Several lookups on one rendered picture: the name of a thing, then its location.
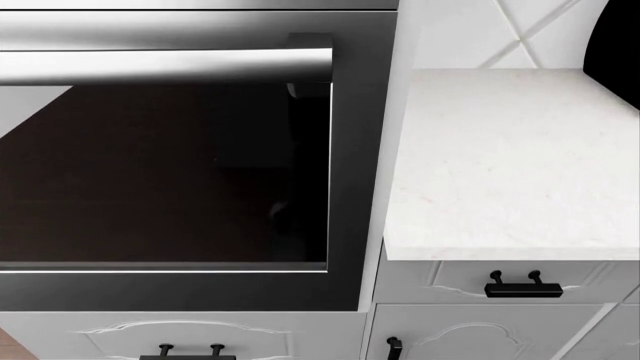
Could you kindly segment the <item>black round object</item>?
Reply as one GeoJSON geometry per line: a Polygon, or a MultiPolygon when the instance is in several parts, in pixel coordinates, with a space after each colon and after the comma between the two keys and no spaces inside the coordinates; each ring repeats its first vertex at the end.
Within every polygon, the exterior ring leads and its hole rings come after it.
{"type": "Polygon", "coordinates": [[[608,0],[589,38],[583,72],[640,110],[640,0],[608,0]]]}

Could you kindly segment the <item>stainless steel built-in oven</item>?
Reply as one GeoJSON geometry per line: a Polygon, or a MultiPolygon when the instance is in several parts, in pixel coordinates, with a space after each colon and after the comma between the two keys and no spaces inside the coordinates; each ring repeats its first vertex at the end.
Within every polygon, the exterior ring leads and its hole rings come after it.
{"type": "Polygon", "coordinates": [[[0,86],[0,311],[356,311],[399,0],[0,0],[0,51],[333,39],[329,83],[0,86]]]}

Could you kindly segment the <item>white narrow drawer front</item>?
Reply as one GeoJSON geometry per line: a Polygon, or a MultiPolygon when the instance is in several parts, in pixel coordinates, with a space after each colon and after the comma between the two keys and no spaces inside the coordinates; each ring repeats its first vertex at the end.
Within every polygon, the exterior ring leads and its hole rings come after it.
{"type": "Polygon", "coordinates": [[[378,304],[571,304],[638,302],[638,261],[429,261],[389,260],[381,251],[373,299],[378,304]],[[502,272],[506,284],[530,284],[541,272],[546,284],[560,284],[559,298],[489,298],[484,292],[502,272]]]}

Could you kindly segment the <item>white cabinet door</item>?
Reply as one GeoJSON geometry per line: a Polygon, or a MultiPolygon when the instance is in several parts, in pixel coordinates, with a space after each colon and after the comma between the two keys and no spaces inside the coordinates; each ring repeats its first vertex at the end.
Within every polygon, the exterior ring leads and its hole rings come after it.
{"type": "Polygon", "coordinates": [[[379,305],[366,360],[640,360],[640,305],[379,305]]]}

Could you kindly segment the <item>white drawer under oven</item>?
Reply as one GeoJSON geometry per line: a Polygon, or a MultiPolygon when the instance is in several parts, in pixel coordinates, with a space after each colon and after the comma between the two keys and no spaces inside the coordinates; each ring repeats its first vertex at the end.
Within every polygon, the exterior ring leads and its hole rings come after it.
{"type": "Polygon", "coordinates": [[[358,312],[0,312],[41,360],[138,360],[158,345],[224,344],[238,360],[359,360],[358,312]]]}

